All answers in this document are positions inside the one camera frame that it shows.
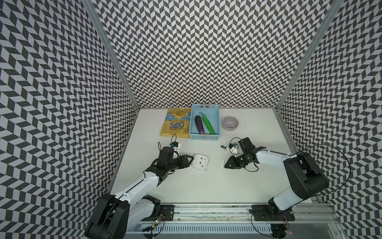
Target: purple eggplant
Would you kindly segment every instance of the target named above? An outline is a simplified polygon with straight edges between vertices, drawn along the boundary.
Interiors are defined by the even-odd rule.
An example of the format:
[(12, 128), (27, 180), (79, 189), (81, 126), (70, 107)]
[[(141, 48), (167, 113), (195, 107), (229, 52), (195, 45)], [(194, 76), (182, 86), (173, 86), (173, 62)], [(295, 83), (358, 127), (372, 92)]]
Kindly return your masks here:
[(202, 118), (199, 115), (195, 116), (195, 124), (199, 133), (203, 135), (204, 134), (203, 123), (202, 123)]

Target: cable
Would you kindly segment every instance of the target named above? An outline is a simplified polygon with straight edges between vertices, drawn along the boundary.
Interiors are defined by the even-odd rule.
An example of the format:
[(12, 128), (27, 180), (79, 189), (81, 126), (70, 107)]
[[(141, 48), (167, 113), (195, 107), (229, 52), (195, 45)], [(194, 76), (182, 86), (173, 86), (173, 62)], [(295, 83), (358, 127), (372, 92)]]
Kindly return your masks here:
[(286, 227), (287, 230), (289, 230), (289, 222), (288, 222), (288, 219), (287, 219), (286, 216), (284, 216), (284, 218), (285, 218), (285, 227)]
[(232, 142), (234, 139), (236, 139), (236, 138), (242, 140), (242, 139), (239, 138), (239, 137), (234, 137), (233, 139), (230, 140), (230, 143), (228, 144), (228, 150), (229, 150), (229, 151), (231, 152), (231, 154), (233, 154), (233, 155), (238, 155), (238, 153), (239, 153), (239, 149), (238, 149), (237, 154), (234, 154), (234, 153), (231, 151), (231, 149), (230, 149), (230, 144), (231, 144), (231, 142)]
[(245, 167), (244, 167), (244, 169), (247, 170), (248, 172), (257, 172), (257, 171), (259, 171), (259, 167), (255, 164), (255, 162), (253, 162), (253, 165), (257, 168), (257, 170), (250, 171), (250, 170), (246, 169)]
[(162, 225), (162, 228), (160, 229), (160, 231), (158, 232), (158, 234), (156, 234), (153, 238), (157, 237), (163, 230), (163, 228), (165, 227), (165, 219), (163, 217), (163, 225)]
[(99, 234), (101, 233), (101, 231), (102, 231), (102, 227), (104, 226), (104, 224), (105, 224), (105, 222), (106, 222), (106, 219), (107, 219), (107, 217), (109, 216), (109, 214), (112, 212), (112, 210), (113, 210), (113, 207), (115, 206), (115, 204), (118, 202), (118, 200), (121, 198), (123, 196), (123, 194), (119, 197), (119, 198), (117, 198), (117, 200), (114, 202), (114, 204), (113, 204), (113, 206), (112, 206), (112, 208), (110, 209), (110, 211), (107, 213), (107, 215), (106, 215), (106, 217), (105, 217), (105, 220), (104, 220), (104, 222), (102, 223), (102, 225), (101, 225), (101, 229), (99, 230), (99, 232), (98, 232), (98, 235), (97, 235), (97, 239), (98, 239), (98, 237), (99, 237)]
[[(315, 146), (319, 146), (319, 145), (323, 145), (323, 146), (331, 147), (331, 148), (337, 150), (338, 152), (340, 152), (340, 153), (345, 157), (346, 161), (348, 162), (348, 165), (349, 165), (349, 176), (348, 176), (348, 178), (346, 179), (346, 181), (344, 181), (344, 182), (341, 184), (341, 186), (336, 185), (336, 186), (338, 187), (338, 190), (339, 190), (341, 187), (343, 187), (343, 186), (349, 181), (350, 176), (351, 176), (351, 166), (350, 166), (350, 161), (349, 161), (349, 159), (345, 156), (345, 154), (344, 154), (342, 151), (340, 151), (339, 149), (337, 149), (337, 148), (334, 147), (334, 146), (326, 145), (326, 144), (320, 143), (320, 144), (316, 144), (316, 145), (313, 145), (313, 146), (309, 146), (309, 147), (307, 147), (307, 148), (305, 148), (305, 149), (303, 149), (303, 150), (300, 150), (300, 151), (298, 151), (296, 154), (301, 153), (301, 152), (303, 152), (304, 150), (308, 150), (308, 149), (310, 149), (310, 148), (313, 148), (313, 147), (315, 147)], [(314, 197), (314, 196), (321, 196), (321, 195), (325, 196), (325, 194), (322, 194), (322, 193), (321, 193), (321, 194), (313, 195), (312, 197)]]
[(174, 142), (176, 142), (176, 134), (173, 134), (173, 135), (172, 135), (172, 137), (171, 137), (170, 146), (171, 146), (171, 143), (172, 143), (172, 138), (174, 137), (174, 135), (175, 135), (175, 141), (174, 141)]
[(155, 224), (154, 224), (154, 227), (151, 227), (151, 235), (152, 235), (151, 238), (152, 238), (152, 239), (155, 238), (155, 237), (157, 237), (157, 236), (162, 232), (163, 228), (165, 227), (165, 215), (164, 215), (163, 212), (160, 212), (160, 214), (161, 214), (162, 216), (160, 217), (160, 220), (159, 220), (159, 222), (158, 222), (158, 225), (160, 224), (160, 221), (161, 221), (161, 220), (163, 220), (163, 225), (162, 225), (162, 228), (160, 229), (160, 231), (159, 231), (157, 234), (153, 234), (152, 231), (153, 231), (154, 228), (157, 227), (158, 225), (155, 225)]
[(256, 227), (253, 225), (252, 217), (253, 217), (253, 214), (251, 215), (251, 224), (252, 224), (252, 226), (253, 226), (253, 229), (255, 229), (255, 231), (257, 231), (259, 234), (261, 234), (261, 235), (263, 235), (263, 236), (270, 237), (270, 238), (275, 238), (275, 237), (273, 237), (273, 236), (267, 236), (267, 235), (264, 235), (264, 234), (262, 234), (261, 232), (259, 232), (259, 231), (256, 229)]

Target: black cable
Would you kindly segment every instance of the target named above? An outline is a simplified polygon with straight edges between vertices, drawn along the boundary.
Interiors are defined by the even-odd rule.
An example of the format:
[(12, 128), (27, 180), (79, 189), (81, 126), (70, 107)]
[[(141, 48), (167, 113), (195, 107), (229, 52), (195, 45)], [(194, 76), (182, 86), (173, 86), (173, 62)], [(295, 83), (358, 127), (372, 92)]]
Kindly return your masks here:
[(163, 225), (162, 225), (162, 228), (160, 229), (160, 231), (158, 232), (158, 234), (155, 234), (155, 236), (154, 236), (153, 238), (157, 237), (157, 236), (162, 232), (162, 230), (163, 230), (164, 227), (165, 227), (165, 216), (163, 215)]
[(261, 234), (261, 235), (263, 235), (263, 236), (271, 237), (271, 238), (275, 238), (275, 237), (273, 237), (273, 236), (267, 236), (267, 235), (264, 235), (264, 234), (262, 234), (261, 232), (259, 232), (259, 231), (256, 229), (256, 227), (253, 225), (252, 217), (253, 217), (253, 214), (251, 215), (251, 224), (252, 224), (252, 226), (253, 226), (253, 229), (255, 229), (255, 231), (257, 231), (259, 234)]
[(176, 134), (173, 134), (173, 135), (172, 135), (172, 137), (171, 137), (170, 146), (171, 146), (171, 143), (172, 143), (172, 138), (174, 137), (174, 135), (175, 135), (175, 141), (174, 141), (174, 142), (176, 142)]
[[(304, 150), (308, 150), (308, 149), (310, 149), (310, 148), (313, 148), (313, 147), (315, 147), (315, 146), (320, 146), (320, 145), (327, 146), (327, 147), (331, 147), (331, 148), (337, 150), (338, 152), (340, 152), (340, 153), (345, 157), (346, 161), (347, 161), (348, 164), (349, 164), (349, 176), (348, 176), (348, 178), (346, 179), (346, 181), (344, 181), (344, 182), (341, 184), (341, 186), (336, 185), (336, 186), (338, 187), (338, 190), (339, 190), (340, 188), (342, 188), (342, 187), (349, 181), (350, 176), (351, 176), (351, 166), (350, 166), (350, 161), (349, 161), (349, 159), (345, 156), (345, 154), (344, 154), (343, 152), (341, 152), (339, 149), (337, 149), (336, 147), (334, 147), (334, 146), (332, 146), (332, 145), (326, 145), (326, 144), (320, 143), (320, 144), (316, 144), (316, 145), (313, 145), (313, 146), (309, 146), (309, 147), (307, 147), (307, 148), (305, 148), (305, 149), (303, 149), (303, 150), (300, 150), (300, 151), (298, 151), (296, 154), (301, 153), (301, 152), (303, 152)], [(321, 195), (325, 195), (325, 194), (322, 194), (322, 193), (321, 193), (321, 194), (316, 194), (316, 195), (313, 195), (312, 197), (314, 197), (314, 196), (321, 196)]]
[(101, 233), (101, 231), (102, 231), (102, 227), (104, 226), (104, 224), (105, 224), (105, 222), (106, 222), (106, 219), (107, 219), (107, 217), (109, 216), (109, 214), (112, 212), (112, 210), (113, 210), (113, 207), (115, 206), (115, 204), (118, 202), (118, 200), (121, 198), (123, 196), (123, 194), (119, 197), (119, 198), (117, 198), (117, 200), (114, 202), (114, 204), (113, 204), (113, 206), (112, 206), (112, 208), (110, 209), (110, 211), (107, 213), (107, 215), (106, 215), (106, 217), (105, 217), (105, 220), (104, 220), (104, 222), (102, 223), (102, 225), (101, 225), (101, 229), (99, 230), (99, 232), (98, 232), (98, 235), (97, 235), (97, 239), (98, 239), (98, 237), (99, 237), (99, 234)]
[(231, 142), (232, 142), (234, 139), (236, 139), (236, 138), (242, 140), (242, 139), (239, 138), (239, 137), (234, 137), (233, 139), (230, 140), (230, 143), (228, 144), (228, 150), (229, 150), (229, 151), (231, 152), (231, 154), (233, 154), (233, 155), (238, 155), (238, 153), (239, 153), (239, 146), (238, 146), (238, 152), (237, 152), (237, 154), (234, 154), (234, 153), (231, 151), (231, 149), (230, 149), (230, 144), (231, 144)]
[(259, 171), (259, 167), (255, 164), (255, 162), (253, 162), (253, 165), (257, 168), (257, 170), (250, 171), (250, 170), (246, 169), (245, 167), (244, 167), (244, 169), (247, 170), (248, 172), (257, 172), (257, 171)]

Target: green pepper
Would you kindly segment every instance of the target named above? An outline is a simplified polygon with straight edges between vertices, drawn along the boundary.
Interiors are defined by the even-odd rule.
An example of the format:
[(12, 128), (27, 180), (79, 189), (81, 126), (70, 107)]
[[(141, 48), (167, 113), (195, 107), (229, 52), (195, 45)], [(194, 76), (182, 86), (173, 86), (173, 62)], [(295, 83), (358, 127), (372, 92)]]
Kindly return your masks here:
[(208, 131), (210, 132), (210, 134), (214, 135), (215, 131), (212, 128), (211, 123), (208, 121), (207, 116), (203, 113), (201, 113), (201, 114), (202, 114), (202, 119), (203, 119), (204, 123), (206, 124)]

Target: metal frame edge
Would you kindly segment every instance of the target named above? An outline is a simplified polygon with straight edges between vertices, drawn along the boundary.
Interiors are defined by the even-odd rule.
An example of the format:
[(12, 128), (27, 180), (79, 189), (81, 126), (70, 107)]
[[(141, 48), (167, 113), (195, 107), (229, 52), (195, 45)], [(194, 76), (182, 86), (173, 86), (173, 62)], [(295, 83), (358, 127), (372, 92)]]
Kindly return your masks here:
[(296, 86), (298, 80), (300, 79), (301, 75), (304, 72), (305, 67), (308, 65), (310, 59), (312, 58), (314, 52), (316, 51), (318, 45), (320, 44), (321, 40), (324, 38), (325, 33), (329, 29), (329, 26), (333, 22), (335, 16), (343, 6), (343, 3), (345, 0), (334, 0), (333, 4), (330, 6), (327, 14), (325, 15), (321, 25), (319, 26), (317, 33), (313, 36), (313, 39), (311, 43), (308, 46), (308, 49), (306, 50), (304, 56), (302, 57), (300, 64), (297, 66), (297, 69), (295, 73), (293, 74), (291, 80), (289, 81), (287, 87), (285, 88), (284, 93), (281, 95), (280, 100), (278, 101), (276, 105), (276, 109), (280, 109), (286, 100), (288, 99), (289, 95), (292, 93), (294, 87)]
[(283, 132), (284, 138), (286, 140), (286, 143), (288, 144), (290, 152), (291, 153), (297, 153), (298, 152), (297, 145), (294, 142), (293, 137), (290, 134), (288, 127), (283, 120), (282, 115), (276, 109), (273, 109), (273, 112), (274, 112), (275, 117), (277, 119), (278, 125), (280, 126), (281, 132)]
[(102, 44), (104, 45), (104, 48), (109, 55), (110, 60), (112, 61), (112, 64), (114, 65), (114, 68), (119, 75), (122, 84), (125, 86), (125, 90), (127, 92), (127, 95), (130, 97), (130, 100), (136, 110), (139, 110), (139, 105), (137, 100), (134, 97), (134, 93), (130, 88), (129, 81), (126, 78), (126, 75), (124, 74), (121, 64), (119, 63), (117, 56), (113, 50), (113, 47), (111, 46), (110, 40), (106, 35), (105, 29), (101, 24), (101, 21), (98, 17), (98, 14), (96, 10), (94, 9), (94, 4), (92, 0), (81, 0), (84, 5), (84, 10), (87, 12), (89, 16), (89, 20), (93, 23), (93, 27), (98, 33), (98, 37), (100, 38)]
[(133, 132), (135, 122), (137, 121), (138, 113), (139, 113), (139, 111), (137, 111), (137, 114), (135, 115), (135, 118), (134, 118), (134, 120), (133, 120), (133, 123), (131, 124), (131, 128), (130, 128), (129, 134), (127, 135), (127, 139), (126, 139), (125, 145), (124, 145), (124, 147), (123, 147), (123, 150), (122, 150), (122, 152), (121, 152), (121, 156), (120, 156), (120, 158), (118, 159), (117, 166), (115, 167), (115, 170), (114, 170), (114, 174), (113, 174), (112, 180), (110, 181), (109, 188), (107, 189), (107, 193), (110, 193), (111, 190), (112, 190), (112, 188), (113, 188), (113, 184), (114, 184), (114, 182), (115, 182), (115, 178), (117, 177), (118, 170), (119, 170), (119, 168), (120, 168), (120, 166), (121, 166), (121, 162), (122, 162), (123, 156), (124, 156), (124, 154), (125, 154), (125, 151), (126, 151), (126, 148), (127, 148), (127, 144), (129, 143), (129, 140), (130, 140), (130, 137), (131, 137), (131, 133)]
[[(169, 108), (191, 108), (190, 107), (142, 107), (141, 109), (169, 109)], [(275, 109), (275, 106), (256, 106), (256, 107), (219, 107), (219, 109)]]

